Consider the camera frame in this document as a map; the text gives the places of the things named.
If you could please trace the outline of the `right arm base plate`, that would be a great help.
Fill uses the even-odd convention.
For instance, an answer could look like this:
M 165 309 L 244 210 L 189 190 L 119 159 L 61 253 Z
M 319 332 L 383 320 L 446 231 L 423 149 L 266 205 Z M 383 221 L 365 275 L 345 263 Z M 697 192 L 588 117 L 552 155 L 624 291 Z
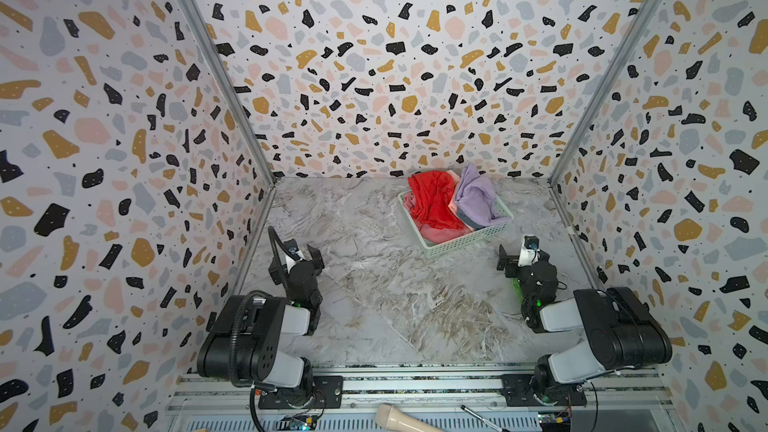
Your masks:
M 500 393 L 508 407 L 586 406 L 587 400 L 580 385 L 559 384 L 537 379 L 529 374 L 501 376 Z

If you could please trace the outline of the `metal screwdriver tool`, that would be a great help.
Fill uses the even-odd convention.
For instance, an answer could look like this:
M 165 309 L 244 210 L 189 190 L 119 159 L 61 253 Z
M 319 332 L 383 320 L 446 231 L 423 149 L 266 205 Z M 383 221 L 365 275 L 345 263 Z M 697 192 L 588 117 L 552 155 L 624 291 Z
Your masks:
M 475 412 L 474 410 L 472 410 L 471 408 L 467 407 L 466 405 L 461 405 L 460 408 L 461 408 L 461 410 L 463 412 L 469 414 L 471 417 L 473 417 L 474 419 L 478 420 L 479 422 L 484 424 L 486 427 L 494 430 L 495 432 L 508 432 L 507 429 L 505 429 L 505 428 L 501 427 L 500 425 L 492 422 L 491 420 L 483 417 L 482 415 L 480 415 L 479 413 Z

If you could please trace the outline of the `small green circuit board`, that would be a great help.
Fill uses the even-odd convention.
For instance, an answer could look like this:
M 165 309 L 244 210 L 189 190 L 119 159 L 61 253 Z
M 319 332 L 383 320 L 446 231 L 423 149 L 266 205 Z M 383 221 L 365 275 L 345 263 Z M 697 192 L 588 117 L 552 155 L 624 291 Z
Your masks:
M 318 417 L 315 415 L 285 416 L 276 422 L 277 431 L 315 431 Z

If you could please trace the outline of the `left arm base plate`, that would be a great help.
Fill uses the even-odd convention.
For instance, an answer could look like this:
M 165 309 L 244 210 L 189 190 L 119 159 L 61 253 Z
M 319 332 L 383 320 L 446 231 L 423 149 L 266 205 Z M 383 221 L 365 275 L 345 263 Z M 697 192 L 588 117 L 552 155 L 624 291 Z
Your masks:
M 303 379 L 295 388 L 277 388 L 259 398 L 259 410 L 339 409 L 344 392 L 341 375 L 321 375 Z

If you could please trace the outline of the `red t shirt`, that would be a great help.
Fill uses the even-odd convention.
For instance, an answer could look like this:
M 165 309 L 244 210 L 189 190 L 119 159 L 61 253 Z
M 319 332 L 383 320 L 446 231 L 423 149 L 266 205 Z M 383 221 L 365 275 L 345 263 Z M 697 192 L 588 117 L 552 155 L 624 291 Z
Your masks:
M 458 230 L 463 222 L 452 212 L 449 204 L 453 199 L 455 181 L 446 171 L 428 171 L 408 178 L 414 203 L 411 217 L 433 229 Z

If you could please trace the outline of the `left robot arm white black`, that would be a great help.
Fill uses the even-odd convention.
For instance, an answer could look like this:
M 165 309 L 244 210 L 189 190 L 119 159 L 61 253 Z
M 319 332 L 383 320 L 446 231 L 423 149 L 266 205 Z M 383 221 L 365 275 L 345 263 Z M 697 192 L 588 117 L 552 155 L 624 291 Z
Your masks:
M 324 269 L 319 249 L 309 245 L 294 256 L 280 250 L 270 272 L 286 287 L 277 297 L 263 291 L 230 297 L 217 316 L 197 357 L 197 373 L 227 380 L 235 387 L 263 391 L 311 388 L 311 364 L 279 349 L 284 336 L 311 336 L 323 301 L 318 276 Z

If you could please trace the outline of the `right aluminium corner post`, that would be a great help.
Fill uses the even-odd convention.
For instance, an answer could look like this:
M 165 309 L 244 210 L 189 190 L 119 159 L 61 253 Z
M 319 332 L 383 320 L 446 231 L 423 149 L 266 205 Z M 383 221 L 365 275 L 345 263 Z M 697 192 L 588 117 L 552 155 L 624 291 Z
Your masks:
M 599 80 L 584 114 L 574 127 L 573 134 L 556 162 L 552 174 L 548 178 L 548 185 L 551 189 L 554 189 L 557 182 L 564 176 L 567 165 L 577 152 L 580 141 L 587 135 L 589 126 L 595 120 L 602 104 L 612 90 L 614 82 L 619 78 L 621 71 L 633 56 L 633 50 L 638 45 L 649 21 L 654 17 L 661 2 L 662 0 L 644 0 L 641 4 L 636 18 L 630 24 L 626 35 L 617 47 L 615 56 Z

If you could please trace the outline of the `left aluminium corner post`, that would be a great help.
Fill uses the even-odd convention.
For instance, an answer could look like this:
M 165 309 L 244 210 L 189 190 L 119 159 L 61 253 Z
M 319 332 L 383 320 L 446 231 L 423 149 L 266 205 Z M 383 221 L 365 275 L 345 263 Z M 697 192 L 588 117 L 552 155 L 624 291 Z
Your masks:
M 268 163 L 261 147 L 254 134 L 251 124 L 246 116 L 243 105 L 239 101 L 235 88 L 227 74 L 220 55 L 217 52 L 215 43 L 210 37 L 204 23 L 204 18 L 196 5 L 195 0 L 178 0 L 179 8 L 184 13 L 189 24 L 191 33 L 197 40 L 203 58 L 208 64 L 212 76 L 219 86 L 221 93 L 233 115 L 234 121 L 243 136 L 243 140 L 248 146 L 251 155 L 254 158 L 259 176 L 264 180 L 269 189 L 273 188 L 276 179 L 269 169 Z

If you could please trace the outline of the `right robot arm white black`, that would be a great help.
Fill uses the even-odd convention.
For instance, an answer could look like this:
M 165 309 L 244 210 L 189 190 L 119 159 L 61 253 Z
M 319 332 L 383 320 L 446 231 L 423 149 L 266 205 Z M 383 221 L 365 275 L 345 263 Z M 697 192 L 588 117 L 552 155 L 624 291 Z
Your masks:
M 545 405 L 581 405 L 585 382 L 671 360 L 671 339 L 629 288 L 575 289 L 559 300 L 557 268 L 537 237 L 526 236 L 516 255 L 500 247 L 497 269 L 518 286 L 521 316 L 533 332 L 584 333 L 573 347 L 540 357 L 520 394 Z

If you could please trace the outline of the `aluminium corner post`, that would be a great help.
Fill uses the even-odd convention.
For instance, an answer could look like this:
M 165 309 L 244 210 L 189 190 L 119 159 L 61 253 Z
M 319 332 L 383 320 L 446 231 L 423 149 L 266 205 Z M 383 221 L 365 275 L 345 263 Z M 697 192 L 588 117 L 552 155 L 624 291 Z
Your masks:
M 179 8 L 184 13 L 189 24 L 191 33 L 197 40 L 203 58 L 208 64 L 212 76 L 219 86 L 221 93 L 233 115 L 234 121 L 243 136 L 243 140 L 248 146 L 251 155 L 254 158 L 259 176 L 264 180 L 269 189 L 273 188 L 276 179 L 269 169 L 268 163 L 261 147 L 254 134 L 251 124 L 246 116 L 243 105 L 239 101 L 235 88 L 227 74 L 220 55 L 217 52 L 215 43 L 210 37 L 204 23 L 204 18 L 196 5 L 195 0 L 178 0 Z
M 557 182 L 564 176 L 567 165 L 577 152 L 580 141 L 587 135 L 589 126 L 595 120 L 602 104 L 612 90 L 614 82 L 619 78 L 621 71 L 633 56 L 633 50 L 638 45 L 649 21 L 654 17 L 661 2 L 662 0 L 644 0 L 641 4 L 636 18 L 630 24 L 626 35 L 617 47 L 615 56 L 599 80 L 584 114 L 574 127 L 573 134 L 556 162 L 552 174 L 548 178 L 548 185 L 551 189 L 554 189 Z

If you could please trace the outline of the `lilac t shirt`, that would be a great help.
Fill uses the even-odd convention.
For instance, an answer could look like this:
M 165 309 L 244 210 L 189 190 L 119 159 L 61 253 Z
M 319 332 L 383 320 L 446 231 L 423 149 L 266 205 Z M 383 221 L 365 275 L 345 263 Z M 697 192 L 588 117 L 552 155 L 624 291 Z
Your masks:
M 453 197 L 458 217 L 473 229 L 506 225 L 511 218 L 499 211 L 496 200 L 492 182 L 474 164 L 467 165 Z

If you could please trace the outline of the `mint green plastic basket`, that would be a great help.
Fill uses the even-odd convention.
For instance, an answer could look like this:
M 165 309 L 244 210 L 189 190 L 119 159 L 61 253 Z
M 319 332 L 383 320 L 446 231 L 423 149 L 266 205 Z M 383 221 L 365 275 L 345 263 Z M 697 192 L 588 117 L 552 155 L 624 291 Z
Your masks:
M 397 195 L 397 204 L 399 209 L 403 212 L 405 219 L 408 223 L 408 226 L 412 232 L 412 234 L 415 236 L 415 239 L 417 241 L 417 244 L 421 247 L 422 251 L 424 252 L 425 256 L 427 258 L 433 258 L 440 255 L 444 255 L 446 253 L 452 252 L 453 250 L 458 250 L 461 248 L 464 248 L 470 244 L 473 244 L 475 242 L 479 242 L 482 240 L 485 240 L 487 238 L 490 238 L 492 236 L 496 236 L 497 234 L 500 234 L 504 232 L 508 226 L 512 223 L 514 220 L 514 214 L 512 211 L 506 206 L 506 204 L 501 200 L 500 196 L 496 197 L 496 203 L 495 208 L 498 212 L 500 212 L 503 216 L 508 217 L 509 220 L 503 224 L 495 225 L 491 227 L 485 227 L 477 231 L 473 231 L 468 234 L 464 234 L 460 237 L 456 237 L 453 240 L 445 241 L 443 243 L 433 243 L 431 241 L 427 241 L 419 231 L 415 221 L 412 219 L 409 211 L 407 210 L 404 198 L 406 195 L 408 195 L 408 191 L 403 191 Z

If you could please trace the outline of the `pink t shirt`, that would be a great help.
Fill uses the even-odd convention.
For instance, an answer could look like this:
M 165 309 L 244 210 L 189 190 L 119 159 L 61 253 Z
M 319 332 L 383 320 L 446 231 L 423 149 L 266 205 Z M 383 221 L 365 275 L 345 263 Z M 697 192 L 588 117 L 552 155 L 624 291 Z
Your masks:
M 456 186 L 457 186 L 458 180 L 459 180 L 458 176 L 454 172 L 451 172 L 451 171 L 446 171 L 446 172 L 448 172 L 450 175 L 453 176 L 454 181 L 455 181 L 455 189 L 456 189 Z M 412 194 L 411 190 L 409 191 L 409 194 L 405 196 L 404 203 L 405 203 L 405 206 L 406 206 L 407 210 L 410 211 L 411 206 L 414 203 L 414 198 L 413 198 L 413 194 Z M 451 206 L 455 206 L 455 203 L 453 202 L 453 199 L 451 200 L 451 202 L 449 204 L 449 208 L 457 216 L 456 212 L 451 208 Z M 458 230 L 433 229 L 433 228 L 431 228 L 430 226 L 428 226 L 426 224 L 422 225 L 418 221 L 415 221 L 415 223 L 416 223 L 419 231 L 421 232 L 422 236 L 427 241 L 431 241 L 433 243 L 443 243 L 445 241 L 453 240 L 456 237 L 460 237 L 460 236 L 462 236 L 464 234 L 468 234 L 468 233 L 472 232 L 472 229 L 469 228 L 464 222 L 463 222 L 463 228 L 462 229 L 458 229 Z

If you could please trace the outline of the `aluminium mounting rail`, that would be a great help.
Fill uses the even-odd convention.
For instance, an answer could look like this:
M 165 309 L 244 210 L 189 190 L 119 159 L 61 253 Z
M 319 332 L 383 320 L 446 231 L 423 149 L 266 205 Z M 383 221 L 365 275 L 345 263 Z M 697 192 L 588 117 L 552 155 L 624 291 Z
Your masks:
M 285 416 L 315 415 L 315 431 L 376 431 L 382 404 L 442 431 L 494 431 L 463 412 L 466 405 L 509 431 L 681 431 L 670 394 L 653 369 L 629 370 L 581 386 L 586 406 L 508 407 L 501 376 L 532 373 L 528 363 L 480 365 L 329 366 L 316 376 L 341 375 L 339 409 L 262 410 L 267 431 Z

